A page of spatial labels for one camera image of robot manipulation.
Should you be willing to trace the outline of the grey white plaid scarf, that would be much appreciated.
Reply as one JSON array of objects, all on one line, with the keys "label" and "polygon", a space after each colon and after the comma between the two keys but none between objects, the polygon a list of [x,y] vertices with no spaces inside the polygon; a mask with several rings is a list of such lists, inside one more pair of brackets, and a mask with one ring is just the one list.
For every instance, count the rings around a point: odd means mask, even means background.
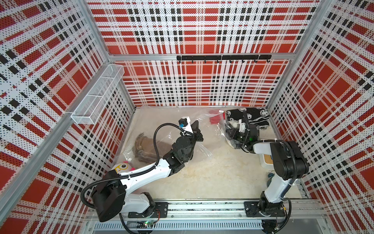
[{"label": "grey white plaid scarf", "polygon": [[247,144],[248,140],[248,129],[246,125],[246,130],[244,133],[239,132],[239,124],[238,122],[234,122],[233,124],[230,121],[225,123],[225,137],[228,144],[233,149],[241,149],[244,145]]}]

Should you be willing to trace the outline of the black smiley pattern scarf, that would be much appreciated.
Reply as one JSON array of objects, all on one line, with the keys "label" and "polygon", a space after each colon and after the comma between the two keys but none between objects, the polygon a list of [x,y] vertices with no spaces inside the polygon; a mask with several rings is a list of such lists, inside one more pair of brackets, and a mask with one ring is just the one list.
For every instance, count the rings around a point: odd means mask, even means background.
[{"label": "black smiley pattern scarf", "polygon": [[243,107],[239,109],[227,110],[226,117],[229,121],[238,122],[239,120],[242,120],[242,122],[245,122],[244,112],[247,114],[249,124],[257,125],[260,129],[267,129],[269,127],[269,113],[266,109],[261,107]]}]

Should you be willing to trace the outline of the brown knitted scarf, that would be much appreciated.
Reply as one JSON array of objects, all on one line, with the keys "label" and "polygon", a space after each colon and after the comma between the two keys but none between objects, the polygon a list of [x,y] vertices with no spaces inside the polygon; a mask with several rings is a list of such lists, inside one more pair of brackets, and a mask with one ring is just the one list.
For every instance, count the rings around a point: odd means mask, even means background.
[{"label": "brown knitted scarf", "polygon": [[[170,144],[162,141],[158,142],[156,145],[160,159],[172,149]],[[135,139],[133,153],[135,159],[143,163],[150,164],[156,162],[157,159],[153,139],[145,136],[143,133],[139,134]]]}]

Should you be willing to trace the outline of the red knitted scarf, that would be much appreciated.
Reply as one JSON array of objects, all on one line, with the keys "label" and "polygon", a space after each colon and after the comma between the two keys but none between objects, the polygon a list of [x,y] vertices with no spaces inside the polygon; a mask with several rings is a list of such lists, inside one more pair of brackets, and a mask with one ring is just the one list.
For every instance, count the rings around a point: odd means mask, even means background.
[{"label": "red knitted scarf", "polygon": [[214,112],[214,113],[209,113],[209,122],[212,125],[217,125],[217,124],[222,124],[225,122],[225,113],[224,112]]}]

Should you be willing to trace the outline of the clear plastic vacuum bag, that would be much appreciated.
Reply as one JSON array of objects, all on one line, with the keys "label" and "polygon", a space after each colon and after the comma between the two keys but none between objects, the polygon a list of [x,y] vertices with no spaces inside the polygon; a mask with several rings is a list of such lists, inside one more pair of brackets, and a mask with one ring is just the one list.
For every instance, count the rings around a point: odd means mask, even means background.
[{"label": "clear plastic vacuum bag", "polygon": [[260,139],[251,109],[142,107],[136,111],[120,162],[135,169],[168,161],[172,166],[215,158],[233,148],[249,153]]}]

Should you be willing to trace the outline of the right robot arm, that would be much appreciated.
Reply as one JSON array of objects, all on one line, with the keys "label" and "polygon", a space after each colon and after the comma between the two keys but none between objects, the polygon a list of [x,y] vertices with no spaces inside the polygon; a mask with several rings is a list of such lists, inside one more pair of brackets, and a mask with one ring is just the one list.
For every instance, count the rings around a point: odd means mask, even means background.
[{"label": "right robot arm", "polygon": [[236,127],[225,125],[225,137],[232,148],[271,156],[275,175],[261,193],[255,214],[272,216],[281,210],[285,195],[294,182],[308,173],[309,164],[295,141],[259,139],[259,134],[259,128],[252,124],[248,127],[244,123]]}]

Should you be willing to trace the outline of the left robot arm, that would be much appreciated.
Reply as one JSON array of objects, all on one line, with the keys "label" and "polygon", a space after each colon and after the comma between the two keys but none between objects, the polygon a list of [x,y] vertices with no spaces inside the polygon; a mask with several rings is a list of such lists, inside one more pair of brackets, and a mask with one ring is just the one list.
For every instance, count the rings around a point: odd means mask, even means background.
[{"label": "left robot arm", "polygon": [[82,191],[82,202],[96,210],[100,222],[109,221],[120,213],[135,213],[141,218],[160,215],[149,193],[135,194],[134,191],[181,171],[192,160],[196,143],[204,140],[199,122],[191,122],[188,117],[180,119],[178,124],[162,124],[158,130],[165,126],[177,128],[181,135],[163,157],[155,149],[155,163],[124,173],[112,169],[102,180],[89,184]]}]

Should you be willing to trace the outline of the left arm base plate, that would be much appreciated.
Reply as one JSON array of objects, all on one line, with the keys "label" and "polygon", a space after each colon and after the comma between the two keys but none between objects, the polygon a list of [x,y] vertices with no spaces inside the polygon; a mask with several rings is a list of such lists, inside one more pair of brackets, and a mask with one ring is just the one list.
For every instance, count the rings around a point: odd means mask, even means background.
[{"label": "left arm base plate", "polygon": [[166,218],[168,214],[168,202],[156,202],[143,213],[129,212],[128,218]]}]

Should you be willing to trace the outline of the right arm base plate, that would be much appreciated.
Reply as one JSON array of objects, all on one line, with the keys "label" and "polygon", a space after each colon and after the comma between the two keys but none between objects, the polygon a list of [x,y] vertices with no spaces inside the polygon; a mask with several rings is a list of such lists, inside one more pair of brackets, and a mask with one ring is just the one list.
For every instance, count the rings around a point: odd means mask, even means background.
[{"label": "right arm base plate", "polygon": [[247,217],[285,217],[283,203],[268,203],[263,201],[244,202]]}]

